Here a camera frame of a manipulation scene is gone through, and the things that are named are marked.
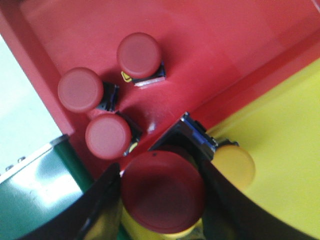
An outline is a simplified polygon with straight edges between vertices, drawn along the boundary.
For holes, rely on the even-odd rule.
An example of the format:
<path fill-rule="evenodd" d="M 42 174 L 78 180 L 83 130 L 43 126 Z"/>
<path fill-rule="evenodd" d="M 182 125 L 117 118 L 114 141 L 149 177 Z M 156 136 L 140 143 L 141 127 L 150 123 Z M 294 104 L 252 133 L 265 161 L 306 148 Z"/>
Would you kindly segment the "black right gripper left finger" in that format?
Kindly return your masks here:
<path fill-rule="evenodd" d="M 20 240 L 116 240 L 122 215 L 120 165 L 112 163 L 71 206 Z"/>

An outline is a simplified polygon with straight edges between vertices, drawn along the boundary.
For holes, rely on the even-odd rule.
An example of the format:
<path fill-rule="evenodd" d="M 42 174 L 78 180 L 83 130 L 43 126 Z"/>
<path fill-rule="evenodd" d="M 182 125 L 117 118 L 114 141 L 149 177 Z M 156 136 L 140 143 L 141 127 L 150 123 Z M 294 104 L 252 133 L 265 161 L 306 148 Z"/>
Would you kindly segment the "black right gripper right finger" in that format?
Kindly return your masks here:
<path fill-rule="evenodd" d="M 204 234 L 209 240 L 311 240 L 265 211 L 232 185 L 209 161 L 199 164 L 207 205 Z"/>

